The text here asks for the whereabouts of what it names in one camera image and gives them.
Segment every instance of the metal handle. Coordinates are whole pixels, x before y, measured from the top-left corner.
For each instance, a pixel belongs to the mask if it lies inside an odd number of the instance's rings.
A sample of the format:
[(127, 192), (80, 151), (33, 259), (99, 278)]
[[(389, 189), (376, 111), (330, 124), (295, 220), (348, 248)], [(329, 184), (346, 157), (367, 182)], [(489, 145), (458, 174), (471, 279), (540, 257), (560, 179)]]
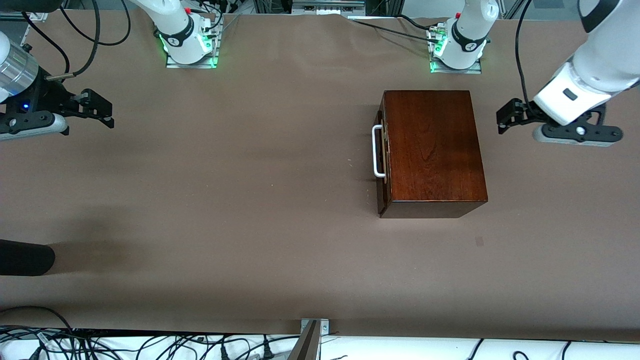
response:
[(387, 175), (384, 172), (378, 171), (378, 150), (376, 148), (376, 130), (382, 130), (382, 125), (373, 125), (371, 128), (371, 148), (373, 150), (373, 174), (376, 177), (386, 177)]

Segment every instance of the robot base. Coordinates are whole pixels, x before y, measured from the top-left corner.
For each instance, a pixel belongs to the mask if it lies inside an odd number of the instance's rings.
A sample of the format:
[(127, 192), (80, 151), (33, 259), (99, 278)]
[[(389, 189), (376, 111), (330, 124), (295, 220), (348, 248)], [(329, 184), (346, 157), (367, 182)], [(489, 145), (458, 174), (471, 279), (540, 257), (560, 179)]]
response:
[(444, 65), (442, 60), (436, 58), (431, 53), (429, 53), (429, 57), (429, 68), (431, 69), (431, 72), (443, 72), (446, 74), (482, 74), (480, 59), (476, 60), (470, 68), (458, 70)]
[(534, 131), (533, 131), (533, 138), (537, 141), (537, 142), (549, 142), (549, 143), (567, 143), (570, 145), (587, 145), (587, 146), (599, 146), (599, 147), (609, 147), (611, 145), (613, 145), (614, 143), (612, 142), (599, 142), (599, 141), (583, 141), (583, 142), (578, 142), (577, 140), (573, 140), (573, 139), (562, 139), (562, 138), (549, 138), (547, 136), (545, 136), (544, 132), (543, 132), (543, 126), (538, 126)]
[(436, 56), (435, 53), (444, 49), (447, 42), (447, 28), (446, 23), (439, 22), (438, 24), (431, 26), (427, 31), (427, 38), (438, 40), (437, 43), (430, 42), (429, 49), (429, 68), (431, 72), (443, 72), (446, 74), (482, 74), (482, 66), (480, 59), (476, 60), (473, 65), (466, 69), (454, 69), (445, 65), (445, 63)]
[[(205, 25), (211, 26), (211, 20), (205, 18)], [(204, 44), (207, 47), (212, 49), (211, 52), (202, 57), (202, 59), (190, 63), (183, 64), (175, 61), (166, 51), (164, 50), (166, 55), (166, 67), (167, 69), (215, 69), (218, 67), (218, 56), (220, 55), (220, 44), (221, 44), (221, 35), (223, 29), (224, 17), (220, 19), (220, 23), (215, 27), (204, 33), (205, 37), (210, 37), (209, 39), (205, 39)]]

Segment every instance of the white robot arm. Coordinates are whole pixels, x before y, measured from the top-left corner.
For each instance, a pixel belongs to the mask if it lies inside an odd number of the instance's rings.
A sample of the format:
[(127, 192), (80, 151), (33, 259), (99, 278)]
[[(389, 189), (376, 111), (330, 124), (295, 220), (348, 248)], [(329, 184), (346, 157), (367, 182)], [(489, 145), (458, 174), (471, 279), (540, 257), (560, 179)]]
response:
[(466, 0), (460, 16), (444, 23), (448, 36), (440, 47), (435, 48), (433, 56), (452, 69), (471, 67), (482, 56), (486, 36), (499, 12), (495, 0)]
[[(541, 142), (610, 146), (622, 131), (605, 126), (605, 103), (640, 81), (640, 1), (579, 0), (589, 33), (533, 101), (512, 99), (497, 112), (499, 133), (514, 125), (545, 122)], [(598, 114), (598, 123), (588, 120)]]
[[(191, 64), (213, 51), (211, 20), (187, 12), (180, 0), (132, 0), (156, 24), (164, 48), (179, 64)], [(52, 12), (61, 0), (3, 0), (0, 10)], [(111, 103), (85, 89), (79, 95), (66, 91), (61, 79), (51, 75), (32, 55), (0, 32), (0, 141), (52, 133), (68, 134), (65, 117), (101, 121), (113, 127)]]
[(187, 13), (180, 0), (131, 1), (154, 21), (164, 47), (176, 62), (191, 64), (212, 51), (211, 20), (197, 13)]

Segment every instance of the brown wooden box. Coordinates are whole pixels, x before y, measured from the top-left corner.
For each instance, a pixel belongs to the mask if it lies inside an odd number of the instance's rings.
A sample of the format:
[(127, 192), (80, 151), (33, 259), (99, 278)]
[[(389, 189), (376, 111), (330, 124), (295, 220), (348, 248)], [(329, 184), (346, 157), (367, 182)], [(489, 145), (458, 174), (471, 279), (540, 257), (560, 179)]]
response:
[(375, 124), (381, 218), (458, 218), (487, 202), (468, 91), (385, 91)]

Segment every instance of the brown table surface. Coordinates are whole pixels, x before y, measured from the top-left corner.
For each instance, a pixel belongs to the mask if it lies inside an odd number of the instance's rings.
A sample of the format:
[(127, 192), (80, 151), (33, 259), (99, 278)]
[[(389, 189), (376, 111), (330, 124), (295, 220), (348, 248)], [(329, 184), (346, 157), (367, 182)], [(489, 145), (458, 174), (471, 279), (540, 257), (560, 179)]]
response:
[[(93, 13), (72, 17), (93, 33)], [(149, 18), (132, 17), (124, 44), (65, 83), (109, 99), (115, 129), (70, 119), (70, 136), (0, 144), (0, 238), (59, 255), (52, 275), (0, 278), (0, 305), (74, 327), (295, 332), (326, 317), (341, 334), (637, 338), (640, 92), (609, 103), (625, 130), (613, 147), (542, 144), (534, 126), (497, 134), (496, 110), (521, 96), (515, 21), (493, 27), (483, 74), (462, 76), (430, 74), (424, 42), (337, 15), (243, 16), (217, 69), (165, 69)], [(103, 41), (125, 31), (122, 12), (102, 23)], [(91, 43), (61, 14), (42, 29), (84, 63)], [(585, 38), (578, 22), (524, 24), (531, 96)], [(376, 216), (371, 126), (388, 89), (471, 91), (489, 203)]]

